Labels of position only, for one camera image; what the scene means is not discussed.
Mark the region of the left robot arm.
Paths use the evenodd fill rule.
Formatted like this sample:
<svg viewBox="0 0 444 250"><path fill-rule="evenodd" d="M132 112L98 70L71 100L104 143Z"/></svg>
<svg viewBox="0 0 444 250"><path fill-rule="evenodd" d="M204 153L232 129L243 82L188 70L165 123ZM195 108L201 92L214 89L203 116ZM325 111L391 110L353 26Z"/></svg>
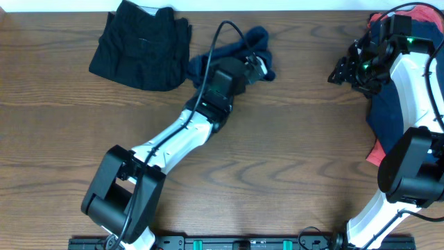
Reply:
<svg viewBox="0 0 444 250"><path fill-rule="evenodd" d="M256 55L219 58L172 125L130 150L115 145L106 152L81 204L82 212L109 233L99 246L150 249L155 244L149 225L167 174L223 128L234 96L267 72Z"/></svg>

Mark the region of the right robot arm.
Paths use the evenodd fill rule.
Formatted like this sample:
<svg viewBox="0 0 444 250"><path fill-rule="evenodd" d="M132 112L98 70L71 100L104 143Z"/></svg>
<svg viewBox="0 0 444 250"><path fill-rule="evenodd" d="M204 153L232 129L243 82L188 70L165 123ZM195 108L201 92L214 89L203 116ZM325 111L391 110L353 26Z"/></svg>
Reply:
<svg viewBox="0 0 444 250"><path fill-rule="evenodd" d="M349 48L328 77L337 85L376 95L393 83L404 132L386 154L378 190L366 207L330 240L330 249L402 249L406 242L385 237L408 216L443 200L443 95L436 76L436 48L412 34L412 19L379 19L379 42L365 34Z"/></svg>

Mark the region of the navy blue shorts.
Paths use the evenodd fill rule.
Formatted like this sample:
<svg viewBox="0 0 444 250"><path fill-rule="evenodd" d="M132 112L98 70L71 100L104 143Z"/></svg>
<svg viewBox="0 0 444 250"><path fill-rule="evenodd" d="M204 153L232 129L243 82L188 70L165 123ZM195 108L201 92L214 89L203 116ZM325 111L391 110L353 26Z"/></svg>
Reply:
<svg viewBox="0 0 444 250"><path fill-rule="evenodd" d="M268 50L268 31L263 26L256 26L245 33L244 37L250 48L255 52L255 55L259 56L265 64L267 73L262 80L268 82L274 81L276 74L272 70L272 53ZM215 63L219 59L233 57L245 63L246 57L249 55L250 52L244 40L240 39L238 42L213 50L210 62ZM203 83L208 56L209 53L205 53L195 56L189 61L186 78L193 82L195 88L198 88Z"/></svg>

